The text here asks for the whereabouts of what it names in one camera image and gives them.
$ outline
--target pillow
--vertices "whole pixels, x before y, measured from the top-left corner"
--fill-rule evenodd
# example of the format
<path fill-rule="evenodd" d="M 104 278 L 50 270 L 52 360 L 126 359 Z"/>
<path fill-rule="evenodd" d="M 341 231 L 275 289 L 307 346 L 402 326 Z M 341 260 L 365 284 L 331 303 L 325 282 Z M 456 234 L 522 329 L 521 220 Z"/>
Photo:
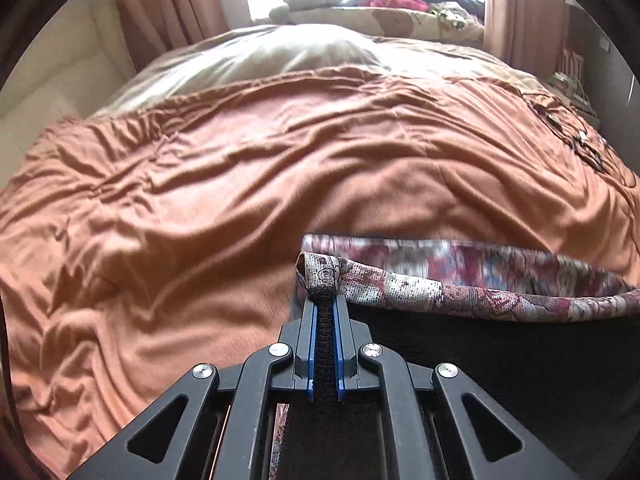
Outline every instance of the pillow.
<path fill-rule="evenodd" d="M 419 10 L 328 7 L 290 12 L 291 23 L 333 23 L 368 36 L 449 43 L 482 43 L 484 27 L 458 4 L 447 3 L 439 16 Z"/>
<path fill-rule="evenodd" d="M 379 67 L 375 44 L 333 25 L 235 30 L 159 57 L 95 115 L 122 114 L 237 81 L 343 64 Z"/>

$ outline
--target patterned pillowcase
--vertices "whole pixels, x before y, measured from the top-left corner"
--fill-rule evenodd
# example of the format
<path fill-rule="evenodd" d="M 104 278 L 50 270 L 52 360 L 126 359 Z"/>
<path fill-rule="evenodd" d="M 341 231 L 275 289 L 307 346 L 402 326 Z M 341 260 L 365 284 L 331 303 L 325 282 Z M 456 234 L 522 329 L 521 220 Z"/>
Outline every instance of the patterned pillowcase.
<path fill-rule="evenodd" d="M 289 23 L 332 23 L 368 36 L 447 43 L 481 43 L 484 26 L 454 2 L 433 12 L 378 7 L 325 7 L 289 13 Z"/>

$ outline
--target wrinkled fabric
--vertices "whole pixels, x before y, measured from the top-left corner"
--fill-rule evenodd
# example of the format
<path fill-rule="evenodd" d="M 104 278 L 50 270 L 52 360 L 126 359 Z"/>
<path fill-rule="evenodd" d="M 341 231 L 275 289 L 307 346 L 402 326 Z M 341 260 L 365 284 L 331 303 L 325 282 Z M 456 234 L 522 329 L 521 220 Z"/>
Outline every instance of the wrinkled fabric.
<path fill-rule="evenodd" d="M 525 267 L 530 266 L 527 270 L 532 270 L 532 274 L 537 274 L 540 270 L 544 273 L 544 265 L 522 263 Z M 559 283 L 543 282 L 543 287 L 560 284 L 564 288 L 564 280 L 577 281 L 580 275 L 584 276 L 586 270 L 581 264 L 575 265 L 567 261 L 562 262 L 561 267 L 561 275 L 557 276 Z M 640 314 L 640 289 L 628 286 L 616 288 L 620 293 L 611 297 L 556 298 L 477 286 L 451 285 L 429 278 L 388 272 L 346 258 L 315 253 L 302 253 L 296 270 L 300 283 L 312 298 L 343 294 L 347 302 L 376 308 L 526 322 L 592 321 Z M 519 270 L 504 269 L 503 278 L 508 282 L 513 279 L 513 275 L 509 274 Z M 603 290 L 600 286 L 602 277 L 593 276 L 593 280 L 595 283 L 588 284 L 588 288 L 589 285 L 595 285 L 598 290 Z"/>
<path fill-rule="evenodd" d="M 193 364 L 276 340 L 309 232 L 552 251 L 638 285 L 638 188 L 599 139 L 606 172 L 504 82 L 354 67 L 60 121 L 0 194 L 28 444 L 65 477 Z"/>
<path fill-rule="evenodd" d="M 443 285 L 515 294 L 583 298 L 616 296 L 634 289 L 608 270 L 561 254 L 478 242 L 308 234 L 302 240 L 301 250 L 353 260 L 386 272 L 427 278 Z"/>

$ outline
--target red cloth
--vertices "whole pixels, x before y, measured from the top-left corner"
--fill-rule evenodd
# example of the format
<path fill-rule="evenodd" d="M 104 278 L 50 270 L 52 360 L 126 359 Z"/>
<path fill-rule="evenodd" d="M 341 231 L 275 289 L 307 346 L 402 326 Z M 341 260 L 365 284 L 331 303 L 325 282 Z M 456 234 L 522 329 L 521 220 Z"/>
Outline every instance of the red cloth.
<path fill-rule="evenodd" d="M 429 4 L 422 0 L 366 0 L 363 7 L 388 7 L 389 9 L 411 9 L 429 12 Z"/>

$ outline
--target floral patterned strap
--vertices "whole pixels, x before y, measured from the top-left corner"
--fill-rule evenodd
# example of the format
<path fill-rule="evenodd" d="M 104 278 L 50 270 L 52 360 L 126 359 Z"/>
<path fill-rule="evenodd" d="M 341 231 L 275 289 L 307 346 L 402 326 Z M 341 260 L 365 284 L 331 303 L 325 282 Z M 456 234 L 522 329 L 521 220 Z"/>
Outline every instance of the floral patterned strap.
<path fill-rule="evenodd" d="M 535 296 L 615 296 L 635 288 L 608 270 L 567 256 L 479 242 L 309 234 L 300 251 L 340 256 L 447 285 Z"/>
<path fill-rule="evenodd" d="M 307 252 L 300 254 L 296 273 L 312 298 L 344 294 L 351 303 L 396 310 L 523 322 L 586 321 L 640 313 L 640 289 L 592 298 L 537 296 L 449 285 Z M 630 287 L 621 282 L 621 288 Z"/>

